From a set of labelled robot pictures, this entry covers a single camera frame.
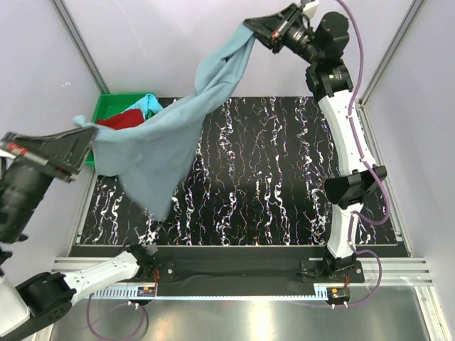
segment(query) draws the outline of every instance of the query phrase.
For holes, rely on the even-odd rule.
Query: red cloth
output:
[[[144,115],[140,109],[131,109],[108,119],[97,119],[97,124],[100,126],[108,126],[115,130],[132,128],[144,122]]]

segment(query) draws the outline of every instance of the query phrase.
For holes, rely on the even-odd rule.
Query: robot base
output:
[[[360,261],[355,261],[352,267],[329,273],[323,270],[322,260],[305,260],[300,262],[301,281],[303,283],[332,283],[344,285],[349,275],[349,283],[365,283],[363,268]]]

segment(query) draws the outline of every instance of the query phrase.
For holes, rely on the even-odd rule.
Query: black motor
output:
[[[296,4],[271,16],[245,19],[243,24],[273,53],[286,46],[310,64],[340,60],[349,41],[345,16],[328,12],[313,31],[303,8]]]
[[[97,130],[73,129],[50,136],[7,133],[0,148],[14,157],[0,178],[0,242],[13,244],[22,234],[54,178],[74,181],[82,169]]]

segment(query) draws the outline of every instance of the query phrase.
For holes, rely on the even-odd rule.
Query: white wall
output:
[[[327,11],[341,10],[334,0],[320,1],[313,26]],[[365,44],[364,89],[412,0],[345,1],[357,18]],[[193,91],[197,64],[223,44],[245,18],[276,13],[291,0],[65,3],[112,92],[153,91],[159,96],[184,96]],[[345,61],[356,80],[358,47],[354,40],[347,47]],[[287,49],[273,55],[257,43],[235,95],[310,95],[305,84],[306,67]]]
[[[89,117],[99,92],[50,1],[1,0],[0,135],[41,135],[74,128]],[[88,172],[73,184],[54,180],[2,269],[14,283],[49,271],[65,253],[74,231]]]
[[[416,256],[429,264],[455,335],[453,0],[427,1],[368,115]]]

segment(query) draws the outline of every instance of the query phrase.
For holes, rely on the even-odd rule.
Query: metal floor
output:
[[[367,290],[352,288],[352,294],[351,301],[357,301]],[[86,303],[79,302],[55,324],[51,340],[97,340],[87,329]],[[115,300],[93,301],[91,320],[118,304]],[[147,321],[133,340],[430,340],[411,287],[382,287],[371,301],[335,311],[322,302],[279,301],[154,301],[146,311]],[[103,337],[120,339],[139,321],[139,311],[123,307],[94,328]]]

